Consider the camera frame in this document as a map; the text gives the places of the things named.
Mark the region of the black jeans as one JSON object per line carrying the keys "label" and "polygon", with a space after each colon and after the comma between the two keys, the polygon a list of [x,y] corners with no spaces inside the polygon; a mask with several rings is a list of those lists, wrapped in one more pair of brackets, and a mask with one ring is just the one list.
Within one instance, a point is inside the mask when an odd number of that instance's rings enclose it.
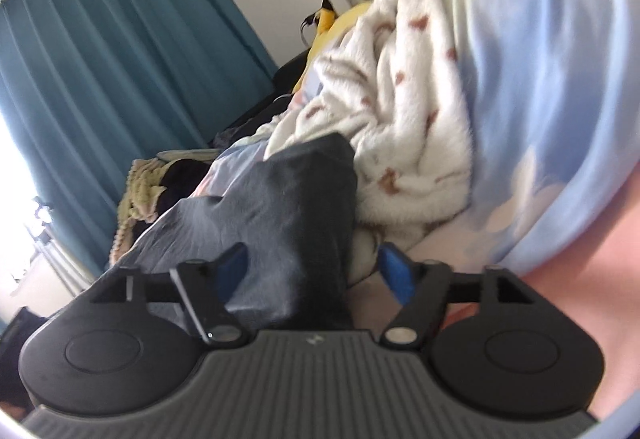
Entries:
{"label": "black jeans", "polygon": [[248,270],[227,308],[248,329],[344,331],[357,177],[338,133],[256,162],[221,197],[180,200],[116,265],[166,272],[242,243]]}

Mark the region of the cream knitted blanket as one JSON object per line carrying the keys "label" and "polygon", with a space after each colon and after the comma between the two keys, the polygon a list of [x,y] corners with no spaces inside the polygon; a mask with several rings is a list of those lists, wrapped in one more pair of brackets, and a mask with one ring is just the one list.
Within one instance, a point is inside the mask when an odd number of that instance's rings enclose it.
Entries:
{"label": "cream knitted blanket", "polygon": [[160,184],[170,164],[157,158],[135,159],[127,174],[126,188],[117,206],[117,230],[110,251],[110,265],[134,245],[137,222],[153,223],[157,203],[166,188]]}

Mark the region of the black garment on pile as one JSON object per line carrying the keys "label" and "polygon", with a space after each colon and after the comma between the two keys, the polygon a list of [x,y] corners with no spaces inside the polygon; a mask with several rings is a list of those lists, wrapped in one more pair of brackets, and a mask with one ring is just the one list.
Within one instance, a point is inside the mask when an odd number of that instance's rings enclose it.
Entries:
{"label": "black garment on pile", "polygon": [[[174,207],[180,199],[189,197],[209,170],[208,162],[194,159],[176,159],[169,164],[165,176],[160,181],[166,190],[157,203],[158,218]],[[137,222],[134,226],[134,238],[137,240],[141,237],[153,223]]]}

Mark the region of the garment steamer stand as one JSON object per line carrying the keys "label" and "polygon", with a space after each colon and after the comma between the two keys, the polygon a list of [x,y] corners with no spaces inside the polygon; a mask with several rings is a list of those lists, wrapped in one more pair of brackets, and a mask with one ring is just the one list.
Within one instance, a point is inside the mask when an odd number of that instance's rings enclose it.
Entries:
{"label": "garment steamer stand", "polygon": [[39,196],[29,202],[12,202],[6,215],[6,265],[13,292],[35,280],[37,273],[51,273],[72,297],[88,289],[94,275],[55,236],[52,206]]}

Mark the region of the white heart pattern fleece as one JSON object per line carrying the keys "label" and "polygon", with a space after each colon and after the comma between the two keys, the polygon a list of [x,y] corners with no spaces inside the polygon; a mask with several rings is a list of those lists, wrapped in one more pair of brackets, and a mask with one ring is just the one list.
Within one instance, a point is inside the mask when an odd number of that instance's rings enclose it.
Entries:
{"label": "white heart pattern fleece", "polygon": [[471,127],[444,0],[373,0],[312,69],[320,91],[282,116],[265,156],[334,132],[352,146],[356,284],[384,237],[410,247],[468,203]]}

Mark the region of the black sofa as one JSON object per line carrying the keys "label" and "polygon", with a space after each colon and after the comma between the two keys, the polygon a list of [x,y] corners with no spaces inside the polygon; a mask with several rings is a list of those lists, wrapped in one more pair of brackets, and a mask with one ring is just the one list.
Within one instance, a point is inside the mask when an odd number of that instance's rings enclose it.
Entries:
{"label": "black sofa", "polygon": [[253,136],[259,127],[267,124],[274,116],[282,114],[291,102],[294,86],[303,75],[308,54],[309,49],[282,65],[272,78],[270,93],[229,127],[218,132],[208,142],[208,147],[224,151],[244,136]]}

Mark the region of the teal curtain right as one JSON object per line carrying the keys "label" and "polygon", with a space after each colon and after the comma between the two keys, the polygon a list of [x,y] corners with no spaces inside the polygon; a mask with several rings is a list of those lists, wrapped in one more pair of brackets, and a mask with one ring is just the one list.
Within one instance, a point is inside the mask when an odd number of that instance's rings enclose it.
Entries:
{"label": "teal curtain right", "polygon": [[277,66],[233,0],[4,0],[1,113],[53,231],[103,271],[131,163],[204,147]]}

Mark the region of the yellow pikachu plush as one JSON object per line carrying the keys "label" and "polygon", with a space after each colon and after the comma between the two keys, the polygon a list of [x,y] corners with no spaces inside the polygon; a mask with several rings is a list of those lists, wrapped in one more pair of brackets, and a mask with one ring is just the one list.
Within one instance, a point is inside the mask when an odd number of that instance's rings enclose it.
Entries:
{"label": "yellow pikachu plush", "polygon": [[359,3],[342,14],[338,14],[330,0],[322,0],[320,9],[311,17],[316,26],[314,41],[311,43],[306,56],[306,65],[302,75],[293,88],[293,93],[299,92],[303,87],[306,75],[310,71],[317,56],[335,40],[341,40],[346,32],[357,23],[358,18],[367,12],[371,3],[369,1]]}

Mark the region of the pastel pink bed sheet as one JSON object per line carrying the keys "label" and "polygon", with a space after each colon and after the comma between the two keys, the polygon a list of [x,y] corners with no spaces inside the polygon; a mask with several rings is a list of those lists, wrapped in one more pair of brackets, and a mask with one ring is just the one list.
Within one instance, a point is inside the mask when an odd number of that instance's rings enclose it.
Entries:
{"label": "pastel pink bed sheet", "polygon": [[[639,388],[639,0],[444,0],[473,144],[465,208],[414,245],[461,272],[520,277],[605,357],[605,417]],[[321,89],[310,69],[288,110],[234,144],[196,190],[226,193],[266,158],[273,127]],[[380,274],[349,284],[356,325],[399,306]]]}

